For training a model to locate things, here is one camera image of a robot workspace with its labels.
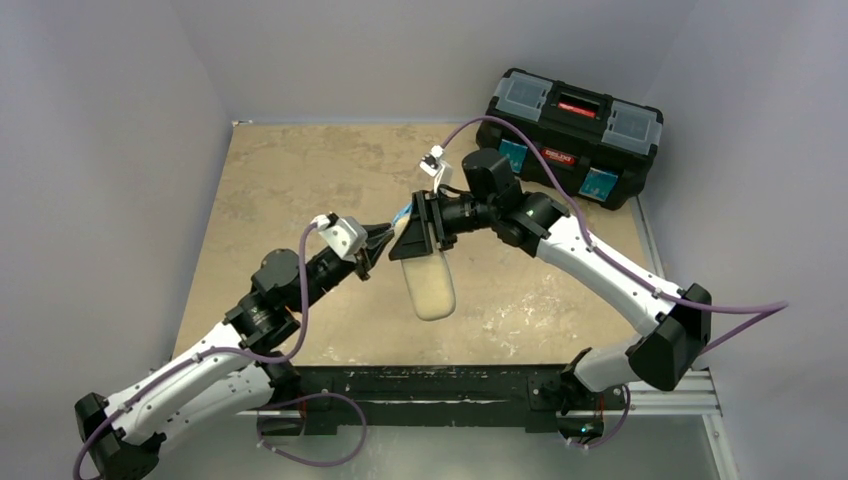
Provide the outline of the white glasses case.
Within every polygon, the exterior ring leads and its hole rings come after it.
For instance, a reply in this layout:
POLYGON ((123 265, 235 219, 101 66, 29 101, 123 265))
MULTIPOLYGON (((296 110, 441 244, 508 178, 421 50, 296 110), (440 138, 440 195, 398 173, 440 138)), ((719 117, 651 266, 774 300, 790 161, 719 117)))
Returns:
POLYGON ((443 251, 400 261, 415 316, 426 322, 445 319, 456 309, 456 291, 443 251))

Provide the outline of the light blue folding umbrella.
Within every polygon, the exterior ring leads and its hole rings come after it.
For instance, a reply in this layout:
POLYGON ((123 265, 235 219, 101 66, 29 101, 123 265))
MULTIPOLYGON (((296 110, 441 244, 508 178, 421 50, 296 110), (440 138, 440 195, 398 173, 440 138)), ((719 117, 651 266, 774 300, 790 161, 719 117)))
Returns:
POLYGON ((412 212, 412 204, 409 203, 405 207, 403 207, 393 218, 391 224, 393 231, 396 234, 400 234, 409 221, 409 217, 412 212))

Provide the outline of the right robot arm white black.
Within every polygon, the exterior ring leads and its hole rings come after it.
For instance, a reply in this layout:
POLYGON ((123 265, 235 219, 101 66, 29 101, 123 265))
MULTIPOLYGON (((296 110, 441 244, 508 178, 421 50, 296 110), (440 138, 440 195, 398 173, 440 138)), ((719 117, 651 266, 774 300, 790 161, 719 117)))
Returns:
POLYGON ((404 268, 418 316, 440 320, 453 312, 455 291, 444 253, 460 235, 489 229, 504 244, 578 280, 637 333, 630 343, 588 349, 569 364, 566 379, 579 392, 630 381, 674 390, 710 341, 711 294, 697 283, 683 288, 643 269, 586 230, 576 208, 524 191, 495 149, 467 155, 462 170, 467 190, 439 183, 414 194, 389 252, 404 268))

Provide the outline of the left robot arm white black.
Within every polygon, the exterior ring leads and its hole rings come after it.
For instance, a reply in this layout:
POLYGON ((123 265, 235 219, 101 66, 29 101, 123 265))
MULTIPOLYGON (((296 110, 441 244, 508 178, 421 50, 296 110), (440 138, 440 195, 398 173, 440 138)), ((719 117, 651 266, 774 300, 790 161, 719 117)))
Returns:
POLYGON ((352 275, 367 280, 393 237, 390 223, 320 215, 296 250, 266 254, 248 293, 193 346, 116 393, 91 392, 75 403, 82 445, 73 478, 90 459, 99 479, 143 479, 186 430, 262 407, 296 383, 292 361, 311 307, 352 275))

